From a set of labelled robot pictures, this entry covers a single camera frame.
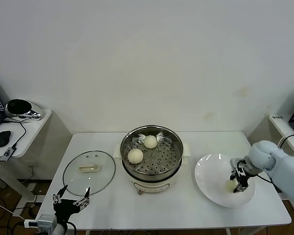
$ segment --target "pot lid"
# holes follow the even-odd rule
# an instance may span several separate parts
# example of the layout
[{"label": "pot lid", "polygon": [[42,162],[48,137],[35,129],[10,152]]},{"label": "pot lid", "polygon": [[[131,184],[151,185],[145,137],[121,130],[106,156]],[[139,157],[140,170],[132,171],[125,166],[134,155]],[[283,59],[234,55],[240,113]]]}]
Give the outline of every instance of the pot lid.
[{"label": "pot lid", "polygon": [[115,174],[113,158],[102,151],[88,151],[78,155],[66,167],[63,184],[67,190],[77,196],[84,196],[90,187],[90,195],[95,194],[113,179]]}]

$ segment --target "metal steamer tray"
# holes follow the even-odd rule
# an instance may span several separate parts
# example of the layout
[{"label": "metal steamer tray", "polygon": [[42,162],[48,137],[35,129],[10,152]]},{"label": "metal steamer tray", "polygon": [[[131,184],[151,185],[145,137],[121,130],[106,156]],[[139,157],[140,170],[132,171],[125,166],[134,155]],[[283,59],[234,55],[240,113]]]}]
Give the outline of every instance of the metal steamer tray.
[{"label": "metal steamer tray", "polygon": [[[144,146],[146,136],[153,135],[158,145],[153,149]],[[138,148],[143,154],[143,160],[131,164],[127,155],[132,149]],[[173,176],[181,166],[183,144],[179,136],[172,130],[148,125],[139,127],[128,133],[121,143],[121,157],[125,170],[134,178],[143,182],[161,182]]]}]

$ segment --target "white table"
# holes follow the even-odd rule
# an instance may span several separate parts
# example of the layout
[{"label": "white table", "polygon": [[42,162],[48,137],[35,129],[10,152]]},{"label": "white table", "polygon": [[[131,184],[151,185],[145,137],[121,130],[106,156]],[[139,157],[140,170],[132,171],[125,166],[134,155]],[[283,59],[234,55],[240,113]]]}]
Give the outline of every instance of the white table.
[{"label": "white table", "polygon": [[[42,119],[36,122],[22,122],[22,125],[26,129],[26,134],[16,145],[16,151],[13,153],[12,158],[20,158],[28,150],[40,130],[43,128],[49,117],[51,116],[50,109],[43,109],[44,116]],[[10,130],[12,132],[11,139],[8,145],[0,148],[0,157],[5,153],[8,147],[11,147],[16,140],[24,133],[24,129],[18,123],[2,123],[0,125],[0,132]],[[24,207],[27,202],[33,202],[35,195],[31,192],[36,184],[29,184],[26,188],[22,185],[6,168],[3,167],[7,163],[0,162],[0,179],[7,185],[13,188],[16,192],[22,195],[22,199],[19,201],[17,208]],[[39,196],[36,201],[43,201],[43,197]],[[20,214],[21,210],[16,210],[15,214]]]},{"label": "white table", "polygon": [[[91,196],[90,205],[70,221],[79,230],[160,230],[254,227],[283,225],[291,217],[274,187],[255,178],[256,194],[247,205],[229,209],[210,201],[198,188],[194,169],[196,162],[209,153],[224,153],[243,157],[250,145],[242,132],[181,132],[184,143],[190,145],[191,157],[182,165],[177,183],[158,194],[139,195],[130,184],[119,159],[116,174],[101,192]],[[77,155],[90,150],[102,150],[113,155],[125,133],[77,133],[63,156],[51,186],[37,215],[54,214],[52,195],[63,187],[62,175],[67,164]],[[79,199],[69,192],[63,198]]]}]

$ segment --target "computer mouse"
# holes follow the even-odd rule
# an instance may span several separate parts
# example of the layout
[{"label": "computer mouse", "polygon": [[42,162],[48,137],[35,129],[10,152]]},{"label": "computer mouse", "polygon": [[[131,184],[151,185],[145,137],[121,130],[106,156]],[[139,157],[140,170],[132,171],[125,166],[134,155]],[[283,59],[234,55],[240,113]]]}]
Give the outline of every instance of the computer mouse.
[{"label": "computer mouse", "polygon": [[11,131],[0,132],[0,147],[6,146],[10,142]]}]

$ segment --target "white wall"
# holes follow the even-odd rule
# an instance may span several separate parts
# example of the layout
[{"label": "white wall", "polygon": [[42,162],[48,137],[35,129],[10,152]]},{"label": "white wall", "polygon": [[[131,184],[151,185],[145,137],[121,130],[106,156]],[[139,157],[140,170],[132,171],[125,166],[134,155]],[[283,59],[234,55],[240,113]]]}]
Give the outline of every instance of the white wall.
[{"label": "white wall", "polygon": [[294,108],[294,0],[0,0],[0,85],[71,133],[249,135]]}]

